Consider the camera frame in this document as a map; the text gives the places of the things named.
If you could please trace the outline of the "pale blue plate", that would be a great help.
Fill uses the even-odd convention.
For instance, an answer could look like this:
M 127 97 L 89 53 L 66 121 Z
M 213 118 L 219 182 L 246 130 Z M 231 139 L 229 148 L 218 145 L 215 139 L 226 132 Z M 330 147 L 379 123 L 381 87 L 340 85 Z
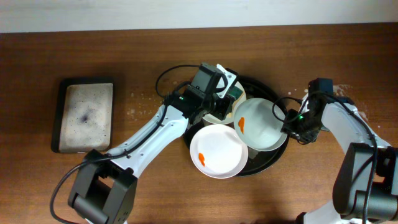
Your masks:
M 283 122 L 272 112 L 273 102 L 251 98 L 241 103 L 234 113 L 234 128 L 248 147 L 257 151 L 273 151 L 287 139 L 281 132 Z

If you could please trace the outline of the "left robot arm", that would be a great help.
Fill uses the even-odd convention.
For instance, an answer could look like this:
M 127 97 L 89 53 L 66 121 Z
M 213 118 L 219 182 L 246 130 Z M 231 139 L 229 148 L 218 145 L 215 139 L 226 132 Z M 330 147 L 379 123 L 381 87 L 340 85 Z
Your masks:
M 138 178 L 152 160 L 204 115 L 225 118 L 241 95 L 234 85 L 210 89 L 180 84 L 125 143 L 106 154 L 92 150 L 73 168 L 77 176 L 68 205 L 90 223 L 125 223 L 134 206 Z

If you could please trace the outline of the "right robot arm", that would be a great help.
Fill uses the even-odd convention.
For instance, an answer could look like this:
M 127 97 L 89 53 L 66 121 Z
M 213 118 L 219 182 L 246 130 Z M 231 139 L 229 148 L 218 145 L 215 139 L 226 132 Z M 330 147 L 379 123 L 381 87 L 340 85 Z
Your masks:
M 397 220 L 397 148 L 382 140 L 351 103 L 317 101 L 300 114 L 289 110 L 281 131 L 301 144 L 316 140 L 321 129 L 334 135 L 345 158 L 332 200 L 296 223 L 382 223 Z

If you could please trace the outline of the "green yellow sponge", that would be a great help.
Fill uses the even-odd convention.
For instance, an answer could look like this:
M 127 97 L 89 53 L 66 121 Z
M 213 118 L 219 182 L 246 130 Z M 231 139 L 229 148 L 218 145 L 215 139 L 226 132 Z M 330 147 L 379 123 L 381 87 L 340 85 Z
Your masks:
M 228 95 L 230 97 L 232 97 L 234 99 L 234 101 L 237 101 L 242 96 L 242 94 L 243 94 L 243 91 L 236 86 L 230 88 L 228 91 Z

